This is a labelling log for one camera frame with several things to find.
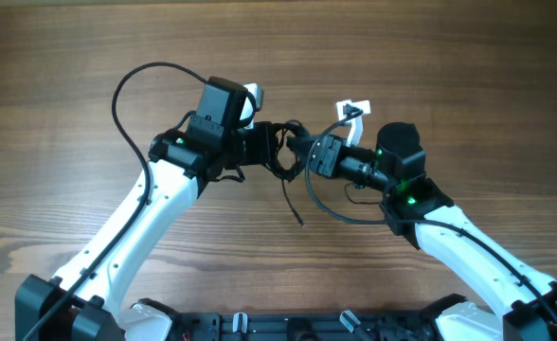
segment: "white arm segment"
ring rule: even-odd
[[[549,284],[556,279],[511,255],[474,226],[459,207],[443,206],[426,214],[424,218],[464,228],[526,276],[542,295],[551,290]],[[459,237],[457,232],[429,224],[416,224],[415,232],[420,248],[462,278],[494,311],[500,325],[502,316],[512,310],[511,305],[516,300],[523,303],[535,300],[529,289],[520,286],[518,280],[499,261],[471,240]]]
[[[103,309],[118,316],[135,273],[153,251],[171,223],[191,207],[198,196],[196,178],[189,179],[184,169],[159,160],[149,162],[152,183],[150,202],[144,207],[129,231],[121,238],[96,270],[93,279],[84,282],[76,295],[89,300],[97,295],[104,299]],[[98,234],[77,256],[61,267],[54,276],[62,278],[60,286],[68,290],[101,250],[112,240],[134,213],[144,191],[144,173],[139,176],[127,198],[108,219]]]

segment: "robotic arm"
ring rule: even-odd
[[[413,125],[387,124],[378,133],[372,151],[357,146],[362,134],[361,115],[370,112],[368,101],[337,103],[340,121],[351,121],[349,137],[342,138],[329,132],[309,136],[303,127],[291,123],[254,123],[262,100],[263,92],[256,84],[242,86],[210,78],[197,111],[188,115],[186,131],[173,128],[154,139],[149,150],[152,181],[148,198],[144,198],[146,174],[142,172],[99,233],[52,280],[32,275],[22,284],[15,298],[16,339],[24,338],[78,283],[83,271],[119,233],[140,201],[146,200],[129,230],[34,339],[165,340],[179,331],[178,338],[192,341],[282,340],[282,334],[277,332],[270,332],[272,337],[262,336],[262,327],[253,329],[258,321],[249,321],[246,314],[235,314],[232,319],[217,315],[222,327],[216,326],[214,317],[208,329],[214,331],[212,336],[200,336],[183,332],[194,318],[189,320],[158,302],[140,300],[125,312],[120,311],[120,305],[143,261],[171,223],[194,205],[208,183],[224,178],[241,182],[244,177],[240,166],[271,164],[274,150],[282,145],[276,132],[290,126],[296,134],[287,139],[287,147],[299,160],[304,160],[307,172],[348,179],[358,186],[381,191],[384,200],[380,208],[389,219],[375,223],[387,223],[396,235],[404,236],[414,247],[445,263],[493,311],[493,314],[480,311],[462,296],[449,296],[418,312],[417,325],[401,326],[403,330],[399,332],[406,337],[401,339],[557,340],[557,326],[550,315],[550,310],[557,314],[557,281],[532,269],[483,234],[426,177],[425,152]],[[224,170],[236,170],[239,177],[219,178]],[[302,170],[303,167],[291,170],[289,176],[293,178]],[[315,198],[312,188],[309,189]],[[292,320],[280,321],[280,326],[287,328],[289,340]],[[225,335],[225,324],[232,331],[229,335]],[[366,317],[350,311],[339,316],[339,325],[345,334],[327,339],[387,340],[373,332],[381,330],[379,324],[370,325]],[[322,332],[314,332],[314,326],[301,328],[305,332],[294,340],[323,339],[319,336]]]

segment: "wood grain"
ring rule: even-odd
[[[417,125],[433,179],[515,256],[557,278],[557,2],[378,1],[0,9],[0,339],[26,275],[49,278],[96,233],[138,164],[110,117],[120,78],[152,61],[256,81],[259,119],[320,132],[340,99],[370,99],[362,144]],[[201,86],[135,76],[118,105],[141,149],[195,108]],[[260,167],[208,187],[146,261],[125,304],[233,312],[412,308],[474,298],[383,226],[346,225]],[[361,219],[343,182],[319,197]],[[372,192],[357,193],[374,199]]]

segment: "tabletop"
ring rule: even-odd
[[[0,9],[0,339],[29,274],[76,255],[140,173],[110,113],[122,76],[179,63],[265,90],[256,119],[336,121],[369,99],[364,147],[415,123],[429,176],[489,236],[557,278],[557,1],[259,2]],[[202,86],[168,68],[133,77],[118,115],[139,148],[196,108]],[[291,156],[281,155],[287,162]],[[448,268],[386,226],[342,224],[262,167],[207,187],[146,260],[124,301],[180,312],[421,308],[459,293]],[[359,219],[344,182],[317,195]],[[378,199],[371,190],[354,192]]]

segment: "wooden table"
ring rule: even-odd
[[[110,116],[121,77],[152,61],[255,81],[260,120],[319,133],[340,99],[370,99],[363,146],[391,121],[413,122],[427,170],[484,231],[557,278],[557,4],[525,1],[232,3],[0,9],[0,339],[13,295],[49,278],[96,233],[140,169]],[[134,77],[118,111],[147,151],[194,109],[194,79]],[[300,228],[262,167],[210,185],[157,245],[125,305],[182,312],[419,308],[474,294],[385,226],[341,224],[288,185]],[[319,197],[360,219],[342,181]],[[376,193],[356,193],[361,199]]]

